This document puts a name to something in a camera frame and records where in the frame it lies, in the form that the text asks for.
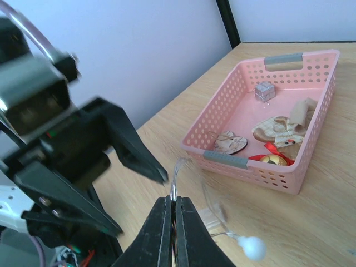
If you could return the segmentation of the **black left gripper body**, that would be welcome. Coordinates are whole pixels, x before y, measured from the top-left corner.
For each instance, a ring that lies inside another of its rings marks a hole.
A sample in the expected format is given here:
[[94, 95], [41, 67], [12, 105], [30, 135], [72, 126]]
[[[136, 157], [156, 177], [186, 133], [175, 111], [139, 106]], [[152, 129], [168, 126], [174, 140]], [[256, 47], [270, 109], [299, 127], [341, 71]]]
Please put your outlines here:
[[[80, 109], [7, 156], [4, 171], [15, 183], [17, 172], [30, 164], [43, 164], [91, 200], [87, 194], [89, 188], [110, 167], [110, 159], [106, 155], [109, 146], [104, 128]], [[90, 248], [107, 235], [85, 224], [62, 221], [35, 202], [34, 207], [24, 211], [21, 217], [27, 224], [28, 232], [51, 248], [61, 245]]]

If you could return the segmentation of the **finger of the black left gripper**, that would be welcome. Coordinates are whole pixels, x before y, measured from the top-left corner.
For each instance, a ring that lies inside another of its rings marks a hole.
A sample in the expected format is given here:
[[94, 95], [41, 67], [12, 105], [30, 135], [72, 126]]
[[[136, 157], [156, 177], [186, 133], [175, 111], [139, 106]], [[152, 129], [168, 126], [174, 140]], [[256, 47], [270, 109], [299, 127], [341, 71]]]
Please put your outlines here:
[[109, 145], [116, 151], [124, 167], [156, 183], [168, 182], [167, 171], [142, 142], [121, 106], [98, 97], [81, 110], [104, 128]]
[[62, 221], [85, 224], [114, 237], [122, 233], [103, 208], [43, 164], [28, 165], [14, 175], [14, 181], [37, 205]]

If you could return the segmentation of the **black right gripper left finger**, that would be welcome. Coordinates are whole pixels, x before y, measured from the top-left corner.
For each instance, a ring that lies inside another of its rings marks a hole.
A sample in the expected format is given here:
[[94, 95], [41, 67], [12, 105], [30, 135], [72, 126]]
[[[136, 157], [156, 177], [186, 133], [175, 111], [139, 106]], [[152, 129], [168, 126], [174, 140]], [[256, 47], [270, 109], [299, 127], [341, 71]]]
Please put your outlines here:
[[159, 197], [131, 245], [114, 267], [172, 265], [172, 206], [169, 196]]

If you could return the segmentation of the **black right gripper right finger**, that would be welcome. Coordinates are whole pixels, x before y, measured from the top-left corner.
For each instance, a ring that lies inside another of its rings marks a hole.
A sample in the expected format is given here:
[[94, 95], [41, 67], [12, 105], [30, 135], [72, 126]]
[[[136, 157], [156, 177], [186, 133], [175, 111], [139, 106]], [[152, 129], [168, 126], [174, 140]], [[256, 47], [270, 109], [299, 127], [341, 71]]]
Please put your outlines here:
[[175, 219], [176, 266], [234, 266], [214, 242], [188, 197], [177, 198]]

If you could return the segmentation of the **clear battery box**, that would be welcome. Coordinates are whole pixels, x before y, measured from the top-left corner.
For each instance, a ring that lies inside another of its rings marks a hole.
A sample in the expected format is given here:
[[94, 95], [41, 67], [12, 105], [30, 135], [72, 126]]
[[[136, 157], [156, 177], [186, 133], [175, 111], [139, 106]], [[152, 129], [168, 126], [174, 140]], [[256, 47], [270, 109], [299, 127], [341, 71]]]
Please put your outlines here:
[[223, 206], [220, 203], [215, 203], [212, 206], [213, 211], [208, 207], [198, 211], [205, 227], [208, 231], [221, 226], [220, 221], [226, 223], [226, 213]]

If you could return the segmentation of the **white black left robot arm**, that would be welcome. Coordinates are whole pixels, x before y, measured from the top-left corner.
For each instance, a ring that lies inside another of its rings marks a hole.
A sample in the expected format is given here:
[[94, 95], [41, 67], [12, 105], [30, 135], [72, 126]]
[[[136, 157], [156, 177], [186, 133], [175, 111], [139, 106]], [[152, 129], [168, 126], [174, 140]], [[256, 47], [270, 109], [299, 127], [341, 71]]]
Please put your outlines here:
[[100, 97], [82, 107], [70, 98], [73, 56], [55, 49], [22, 14], [1, 2], [1, 131], [16, 145], [1, 158], [1, 227], [49, 248], [121, 254], [121, 227], [93, 189], [113, 149], [132, 171], [163, 184], [164, 167], [146, 148], [122, 107]]

